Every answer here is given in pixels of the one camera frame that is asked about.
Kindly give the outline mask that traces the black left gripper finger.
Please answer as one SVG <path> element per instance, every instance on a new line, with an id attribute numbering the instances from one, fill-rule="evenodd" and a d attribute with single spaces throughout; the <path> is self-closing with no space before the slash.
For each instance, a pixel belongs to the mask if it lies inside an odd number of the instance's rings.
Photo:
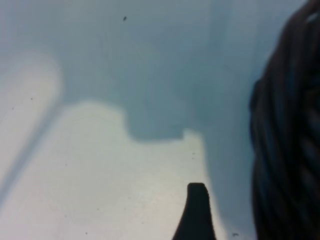
<path id="1" fill-rule="evenodd" d="M 215 240 L 210 197 L 203 183 L 189 183 L 183 214 L 174 240 Z"/>

